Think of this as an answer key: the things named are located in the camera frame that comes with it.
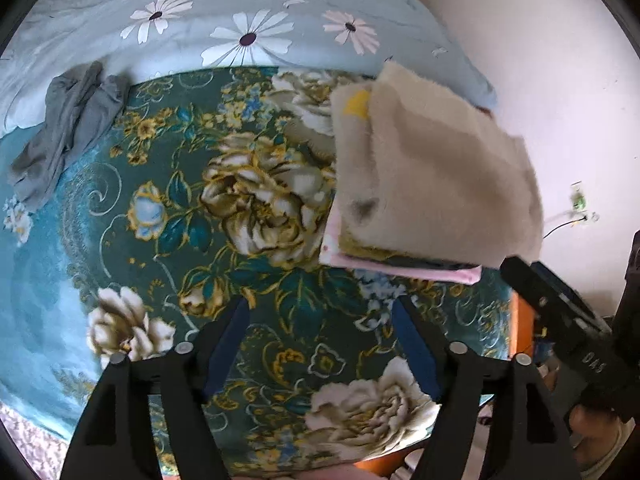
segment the electrical wire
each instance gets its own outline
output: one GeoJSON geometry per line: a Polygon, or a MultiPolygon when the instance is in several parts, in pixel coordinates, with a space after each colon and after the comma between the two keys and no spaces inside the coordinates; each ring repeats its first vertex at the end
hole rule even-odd
{"type": "Polygon", "coordinates": [[[548,237],[552,232],[554,231],[558,231],[559,228],[564,227],[565,225],[570,225],[570,224],[575,224],[577,222],[585,222],[589,219],[589,217],[587,215],[582,215],[582,218],[579,218],[577,220],[571,220],[569,222],[565,222],[564,224],[560,224],[558,227],[554,227],[553,229],[551,229],[551,231],[549,231],[546,235],[544,235],[542,237],[542,239],[544,240],[546,237],[548,237]]]}

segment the white wall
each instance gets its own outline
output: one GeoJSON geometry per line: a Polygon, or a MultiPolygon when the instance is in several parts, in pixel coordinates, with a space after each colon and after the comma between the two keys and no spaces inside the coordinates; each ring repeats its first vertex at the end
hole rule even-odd
{"type": "Polygon", "coordinates": [[[495,85],[499,124],[525,138],[545,218],[583,182],[600,221],[556,231],[541,260],[613,312],[640,229],[640,60],[624,33],[600,0],[423,2],[495,85]]]}

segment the screw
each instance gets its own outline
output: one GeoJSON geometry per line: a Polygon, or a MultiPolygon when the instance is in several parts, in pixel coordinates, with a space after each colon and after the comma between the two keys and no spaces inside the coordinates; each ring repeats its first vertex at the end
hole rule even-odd
{"type": "Polygon", "coordinates": [[[469,348],[460,341],[454,341],[449,345],[449,350],[454,354],[463,355],[466,354],[466,351],[469,350],[469,348]]]}
{"type": "Polygon", "coordinates": [[[123,354],[123,352],[116,352],[115,354],[111,354],[111,357],[109,357],[109,362],[112,365],[119,365],[124,361],[125,357],[126,356],[123,354]]]}
{"type": "Polygon", "coordinates": [[[188,341],[183,341],[182,343],[178,343],[175,346],[175,352],[177,354],[188,354],[189,352],[191,352],[191,350],[193,350],[193,344],[189,343],[188,341]]]}
{"type": "Polygon", "coordinates": [[[516,362],[522,366],[529,366],[531,364],[531,357],[526,354],[517,354],[516,362]]]}

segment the pink cloth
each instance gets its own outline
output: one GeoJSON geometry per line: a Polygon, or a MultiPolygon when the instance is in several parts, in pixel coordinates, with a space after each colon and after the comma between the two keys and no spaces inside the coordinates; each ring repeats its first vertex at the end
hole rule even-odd
{"type": "MultiPolygon", "coordinates": [[[[234,476],[233,480],[255,480],[244,476],[234,476]]],[[[383,480],[382,477],[358,469],[352,464],[342,464],[313,471],[293,473],[292,476],[277,476],[271,480],[383,480]]]]}
{"type": "Polygon", "coordinates": [[[338,240],[340,238],[342,218],[337,203],[338,201],[334,200],[331,211],[329,211],[329,218],[326,221],[324,239],[322,240],[322,248],[320,250],[321,264],[329,267],[340,267],[341,269],[375,270],[392,276],[405,276],[406,278],[432,280],[434,282],[453,282],[462,283],[463,285],[473,285],[480,281],[482,267],[460,270],[392,267],[379,262],[353,258],[352,256],[341,253],[338,240]]]}

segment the hand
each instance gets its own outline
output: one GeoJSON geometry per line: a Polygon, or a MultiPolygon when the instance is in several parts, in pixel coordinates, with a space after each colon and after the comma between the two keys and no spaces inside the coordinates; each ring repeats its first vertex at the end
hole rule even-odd
{"type": "MultiPolygon", "coordinates": [[[[557,377],[554,371],[544,378],[550,390],[556,386],[557,377]]],[[[616,445],[620,419],[612,412],[590,410],[579,404],[571,410],[569,426],[584,437],[574,450],[574,458],[580,469],[585,470],[599,462],[616,445]]]]}

